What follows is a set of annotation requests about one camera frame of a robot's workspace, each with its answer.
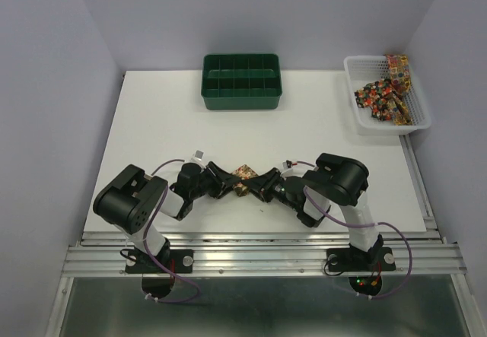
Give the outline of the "paisley patterned tie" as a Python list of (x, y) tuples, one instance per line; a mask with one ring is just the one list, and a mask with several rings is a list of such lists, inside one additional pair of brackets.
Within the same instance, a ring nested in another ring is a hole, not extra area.
[[(243, 164), (239, 166), (236, 170), (234, 170), (232, 175), (239, 177), (240, 180), (248, 180), (254, 177), (257, 177), (258, 174), (254, 171), (250, 166), (247, 164)], [(250, 192), (249, 187), (244, 185), (242, 182), (236, 183), (233, 185), (233, 191), (238, 197), (247, 196)]]

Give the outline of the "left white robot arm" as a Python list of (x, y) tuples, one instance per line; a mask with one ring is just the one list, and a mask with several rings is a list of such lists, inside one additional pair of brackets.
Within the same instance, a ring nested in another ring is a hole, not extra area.
[(181, 221), (191, 212), (195, 200), (203, 196), (220, 199), (240, 182), (238, 176), (211, 161), (205, 166), (184, 161), (181, 164), (173, 184), (130, 164), (96, 196), (93, 212), (122, 231), (133, 244), (133, 248), (120, 251), (126, 261), (125, 273), (192, 273), (194, 251), (172, 250), (170, 241), (157, 231), (155, 217), (166, 215)]

